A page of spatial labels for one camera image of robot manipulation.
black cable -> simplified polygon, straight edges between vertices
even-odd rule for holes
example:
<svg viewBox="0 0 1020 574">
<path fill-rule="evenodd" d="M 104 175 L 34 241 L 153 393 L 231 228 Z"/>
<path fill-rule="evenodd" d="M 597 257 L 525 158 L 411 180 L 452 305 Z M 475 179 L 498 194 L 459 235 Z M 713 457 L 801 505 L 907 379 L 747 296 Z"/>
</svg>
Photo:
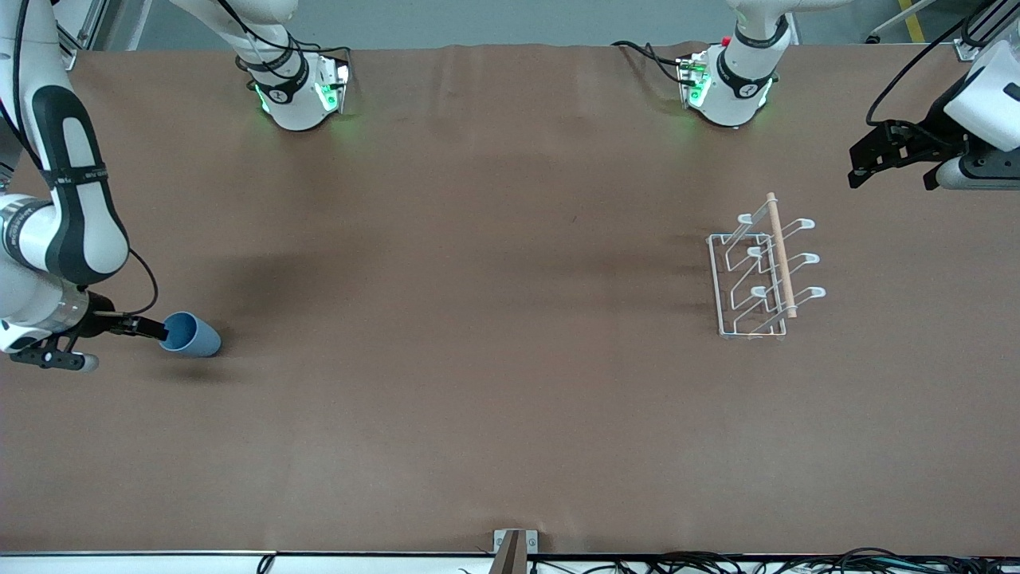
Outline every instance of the black cable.
<svg viewBox="0 0 1020 574">
<path fill-rule="evenodd" d="M 564 568 L 564 567 L 560 566 L 559 564 L 553 564 L 552 562 L 545 562 L 545 561 L 542 561 L 542 560 L 537 560 L 537 561 L 534 561 L 534 564 L 536 564 L 536 566 L 538 566 L 540 564 L 543 565 L 543 566 L 549 566 L 551 568 L 555 568 L 555 569 L 559 570 L 560 572 L 566 572 L 567 574 L 577 574 L 576 572 L 574 572 L 573 570 L 570 570 L 569 568 Z"/>
<path fill-rule="evenodd" d="M 868 108 L 868 113 L 864 116 L 864 121 L 868 125 L 874 127 L 882 124 L 882 121 L 874 120 L 874 115 L 875 111 L 878 109 L 878 105 L 882 102 L 882 100 L 885 99 L 885 96 L 887 96 L 892 91 L 892 89 L 896 88 L 897 84 L 899 84 L 900 81 L 903 80 L 904 75 L 906 75 L 907 72 L 910 71 L 911 68 L 913 68 L 917 64 L 917 62 L 921 61 L 921 59 L 924 58 L 924 56 L 928 55 L 928 53 L 930 53 L 931 50 L 935 49 L 935 46 L 937 46 L 947 38 L 952 36 L 954 32 L 960 30 L 960 28 L 963 25 L 966 19 L 967 19 L 966 17 L 962 18 L 960 21 L 950 27 L 949 30 L 944 32 L 941 36 L 932 40 L 930 44 L 925 46 L 924 49 L 922 49 L 920 52 L 917 53 L 917 55 L 911 58 L 911 60 L 907 62 L 907 65 L 903 66 L 903 68 L 896 74 L 896 76 L 894 76 L 892 80 L 889 81 L 889 83 L 885 86 L 885 88 L 881 91 L 881 93 L 878 94 L 878 97 L 875 98 L 875 101 L 871 103 L 871 107 Z M 921 127 L 917 123 L 914 123 L 912 121 L 907 121 L 904 119 L 897 119 L 892 121 L 895 121 L 897 125 L 910 127 L 920 134 L 923 134 L 924 136 L 927 136 L 941 147 L 952 147 L 952 144 L 935 136 L 934 134 L 925 129 L 924 127 Z"/>
<path fill-rule="evenodd" d="M 761 563 L 754 574 L 765 574 L 773 563 Z M 946 570 L 933 568 L 942 566 Z M 807 557 L 783 563 L 771 574 L 781 574 L 797 566 L 818 568 L 817 574 L 846 574 L 849 572 L 871 572 L 895 574 L 902 571 L 923 572 L 925 574 L 1003 574 L 997 561 L 989 559 L 958 559 L 953 557 L 911 557 L 906 558 L 884 549 L 855 549 L 843 555 Z"/>
<path fill-rule="evenodd" d="M 296 44 L 298 44 L 297 48 L 295 48 L 293 46 L 280 46 L 278 44 L 273 44 L 272 42 L 269 42 L 265 38 L 262 38 L 261 36 L 259 36 L 258 33 L 256 33 L 254 30 L 251 29 L 251 27 L 249 27 L 247 23 L 245 23 L 245 21 L 243 19 L 241 19 L 241 16 L 238 15 L 237 10 L 234 9 L 234 6 L 231 6 L 230 2 L 227 2 L 226 0 L 216 0 L 216 2 L 220 6 L 222 6 L 222 8 L 224 10 L 226 10 L 226 13 L 230 14 L 232 18 L 234 18 L 234 21 L 238 22 L 238 25 L 241 27 L 241 30 L 245 31 L 248 34 L 251 34 L 252 36 L 254 36 L 258 40 L 261 40 L 262 42 L 268 44 L 269 46 L 272 46 L 273 48 L 277 48 L 279 50 L 297 50 L 298 52 L 308 52 L 308 53 L 313 53 L 313 54 L 321 54 L 321 53 L 324 53 L 324 52 L 337 52 L 337 51 L 341 51 L 341 50 L 346 50 L 348 52 L 348 54 L 350 54 L 351 49 L 349 47 L 347 47 L 347 46 L 337 46 L 337 47 L 334 47 L 334 48 L 323 48 L 323 47 L 319 46 L 318 44 L 316 44 L 314 42 L 301 42 L 300 40 L 295 40 L 294 41 Z M 306 50 L 306 49 L 302 48 L 301 46 L 318 46 L 318 48 Z"/>
<path fill-rule="evenodd" d="M 984 25 L 984 22 L 988 21 L 988 18 L 991 17 L 991 12 L 992 11 L 994 11 L 994 10 L 988 10 L 988 13 L 984 15 L 984 19 L 982 19 L 981 21 L 979 21 L 975 28 L 981 28 L 982 25 Z M 967 17 L 964 18 L 966 21 L 963 22 L 963 28 L 960 30 L 960 38 L 965 43 L 970 44 L 971 46 L 974 46 L 975 48 L 983 48 L 983 47 L 985 47 L 985 46 L 988 45 L 987 38 L 982 38 L 981 40 L 974 40 L 971 37 L 971 35 L 970 35 L 971 19 L 973 18 L 973 16 L 974 16 L 974 14 L 971 13 L 971 14 L 967 14 Z"/>
<path fill-rule="evenodd" d="M 614 571 L 618 570 L 616 564 L 607 564 L 605 566 L 596 566 L 595 568 L 589 568 L 588 570 L 581 572 L 581 574 L 592 574 L 593 572 L 601 572 L 602 570 L 609 570 L 609 569 L 613 569 Z"/>
<path fill-rule="evenodd" d="M 658 563 L 671 568 L 691 568 L 705 574 L 745 574 L 744 569 L 732 558 L 716 553 L 671 552 L 661 555 Z M 732 566 L 733 572 L 723 568 L 722 564 Z"/>
<path fill-rule="evenodd" d="M 24 116 L 21 115 L 21 42 L 24 39 L 24 20 L 29 14 L 29 1 L 21 0 L 21 6 L 17 11 L 17 27 L 14 29 L 14 53 L 11 56 L 14 60 L 12 63 L 14 73 L 12 97 L 14 98 L 14 117 L 17 119 L 17 128 L 14 127 L 10 117 L 7 117 L 6 110 L 4 110 L 4 119 L 11 125 L 14 135 L 21 142 L 21 146 L 29 152 L 32 162 L 38 168 L 42 169 L 43 162 L 39 159 L 39 155 L 36 154 L 36 150 L 32 148 L 32 143 L 29 141 L 28 133 L 24 129 Z"/>
<path fill-rule="evenodd" d="M 673 82 L 675 82 L 675 83 L 677 83 L 677 84 L 679 84 L 681 86 L 695 86 L 695 83 L 692 82 L 691 80 L 682 80 L 682 79 L 677 77 L 676 75 L 673 75 L 672 73 L 670 73 L 669 70 L 666 69 L 666 64 L 668 64 L 668 65 L 676 65 L 676 60 L 675 59 L 671 60 L 671 59 L 668 59 L 668 58 L 663 58 L 663 57 L 659 56 L 659 54 L 656 54 L 655 53 L 655 48 L 652 47 L 652 43 L 651 42 L 646 43 L 644 48 L 638 46 L 633 42 L 628 42 L 626 40 L 620 40 L 618 42 L 613 42 L 611 45 L 612 46 L 621 47 L 621 48 L 630 48 L 630 49 L 634 50 L 635 52 L 638 52 L 639 54 L 645 56 L 646 58 L 654 61 L 655 64 L 659 66 L 659 69 L 662 70 L 662 72 L 666 75 L 666 77 L 669 77 L 670 80 L 672 80 Z M 690 55 L 691 54 L 683 54 L 682 56 L 678 56 L 678 57 L 684 57 L 684 56 L 690 56 Z"/>
<path fill-rule="evenodd" d="M 156 302 L 159 301 L 159 281 L 156 280 L 156 273 L 152 272 L 152 267 L 150 267 L 149 263 L 147 263 L 145 259 L 142 258 L 142 255 L 138 254 L 138 251 L 136 251 L 134 248 L 129 248 L 128 252 L 131 253 L 132 256 L 134 256 L 136 259 L 138 259 L 138 262 L 142 263 L 142 267 L 145 268 L 145 272 L 148 273 L 149 275 L 149 280 L 152 281 L 152 300 L 149 301 L 149 305 L 145 306 L 144 308 L 138 311 L 133 311 L 131 313 L 123 314 L 125 317 L 133 317 L 136 315 L 142 315 L 143 313 L 156 307 Z M 265 558 L 271 558 L 273 556 L 275 555 L 266 555 L 265 557 L 263 557 L 263 560 Z"/>
<path fill-rule="evenodd" d="M 267 554 L 258 561 L 258 567 L 255 568 L 255 574 L 267 574 L 269 569 L 272 568 L 272 563 L 276 561 L 276 555 Z"/>
<path fill-rule="evenodd" d="M 666 58 L 659 58 L 659 56 L 656 56 L 656 55 L 652 54 L 651 52 L 648 52 L 647 50 L 645 50 L 645 48 L 642 48 L 638 44 L 634 44 L 633 42 L 629 42 L 627 40 L 620 40 L 618 42 L 613 42 L 612 44 L 610 44 L 610 46 L 615 46 L 615 47 L 618 47 L 618 48 L 619 47 L 630 48 L 631 50 L 638 52 L 639 54 L 645 56 L 646 58 L 657 58 L 662 63 L 668 63 L 668 64 L 676 65 L 676 61 L 675 60 L 669 60 L 669 59 L 666 59 Z"/>
</svg>

metal bracket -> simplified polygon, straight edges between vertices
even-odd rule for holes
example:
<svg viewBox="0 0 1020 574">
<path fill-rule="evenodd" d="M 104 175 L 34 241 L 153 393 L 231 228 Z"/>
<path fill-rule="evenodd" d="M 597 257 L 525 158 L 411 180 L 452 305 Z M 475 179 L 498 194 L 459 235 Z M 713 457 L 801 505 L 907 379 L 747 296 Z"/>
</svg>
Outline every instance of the metal bracket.
<svg viewBox="0 0 1020 574">
<path fill-rule="evenodd" d="M 493 552 L 500 552 L 500 545 L 503 543 L 503 538 L 506 537 L 507 532 L 511 530 L 521 530 L 520 528 L 504 528 L 502 530 L 493 531 Z M 527 554 L 536 554 L 539 552 L 539 531 L 538 530 L 523 530 L 524 541 L 527 542 Z"/>
<path fill-rule="evenodd" d="M 712 86 L 712 73 L 708 69 L 708 51 L 691 54 L 688 58 L 676 59 L 676 76 L 693 82 L 694 86 L 680 84 L 680 103 L 683 109 L 701 107 L 705 94 Z"/>
<path fill-rule="evenodd" d="M 340 63 L 336 58 L 319 55 L 318 73 L 315 82 L 322 107 L 326 111 L 344 113 L 347 98 L 347 84 L 351 79 L 350 62 Z"/>
<path fill-rule="evenodd" d="M 956 50 L 957 59 L 960 61 L 974 61 L 981 51 L 977 46 L 971 46 L 959 38 L 953 41 L 953 49 Z"/>
<path fill-rule="evenodd" d="M 60 58 L 63 60 L 64 69 L 70 71 L 78 62 L 78 51 L 83 49 L 76 40 L 71 38 L 64 29 L 57 25 L 57 36 L 60 42 Z"/>
</svg>

brown paper tablecloth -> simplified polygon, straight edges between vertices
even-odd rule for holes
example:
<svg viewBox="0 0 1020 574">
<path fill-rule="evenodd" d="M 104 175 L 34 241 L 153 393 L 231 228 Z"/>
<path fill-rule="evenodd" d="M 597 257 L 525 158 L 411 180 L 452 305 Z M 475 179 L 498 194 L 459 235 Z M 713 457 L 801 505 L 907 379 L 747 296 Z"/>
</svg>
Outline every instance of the brown paper tablecloth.
<svg viewBox="0 0 1020 574">
<path fill-rule="evenodd" d="M 846 182 L 916 49 L 793 48 L 738 131 L 616 49 L 355 52 L 349 114 L 302 134 L 227 53 L 83 53 L 153 316 L 224 349 L 0 364 L 0 550 L 467 551 L 520 526 L 557 552 L 1020 554 L 1020 196 L 925 192 L 928 166 Z M 879 116 L 965 69 L 936 51 Z M 782 344 L 727 343 L 705 236 L 768 191 L 817 220 L 789 248 L 829 297 Z M 95 290 L 149 295 L 134 262 Z"/>
</svg>

plastic cup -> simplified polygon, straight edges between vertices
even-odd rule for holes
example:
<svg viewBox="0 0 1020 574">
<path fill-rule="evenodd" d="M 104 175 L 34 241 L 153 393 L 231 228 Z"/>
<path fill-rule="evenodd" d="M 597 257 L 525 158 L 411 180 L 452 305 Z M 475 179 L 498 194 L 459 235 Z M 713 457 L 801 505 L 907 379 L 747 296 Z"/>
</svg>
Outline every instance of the plastic cup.
<svg viewBox="0 0 1020 574">
<path fill-rule="evenodd" d="M 163 321 L 167 335 L 159 347 L 186 357 L 212 357 L 219 351 L 219 333 L 194 315 L 182 311 Z"/>
</svg>

wooden dowel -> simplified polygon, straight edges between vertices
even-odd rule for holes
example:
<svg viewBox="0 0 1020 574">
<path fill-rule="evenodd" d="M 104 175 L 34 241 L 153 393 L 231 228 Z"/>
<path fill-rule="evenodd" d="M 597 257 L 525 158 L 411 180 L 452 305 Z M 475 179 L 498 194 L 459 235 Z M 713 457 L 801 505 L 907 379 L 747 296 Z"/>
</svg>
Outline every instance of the wooden dowel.
<svg viewBox="0 0 1020 574">
<path fill-rule="evenodd" d="M 778 259 L 779 280 L 782 281 L 783 309 L 786 310 L 788 319 L 797 319 L 797 305 L 794 304 L 794 283 L 789 281 L 789 261 L 786 260 L 786 244 L 782 239 L 782 223 L 779 222 L 779 206 L 775 194 L 769 192 L 765 196 L 768 202 L 768 217 L 772 221 L 772 241 L 775 243 L 775 253 L 772 256 Z"/>
</svg>

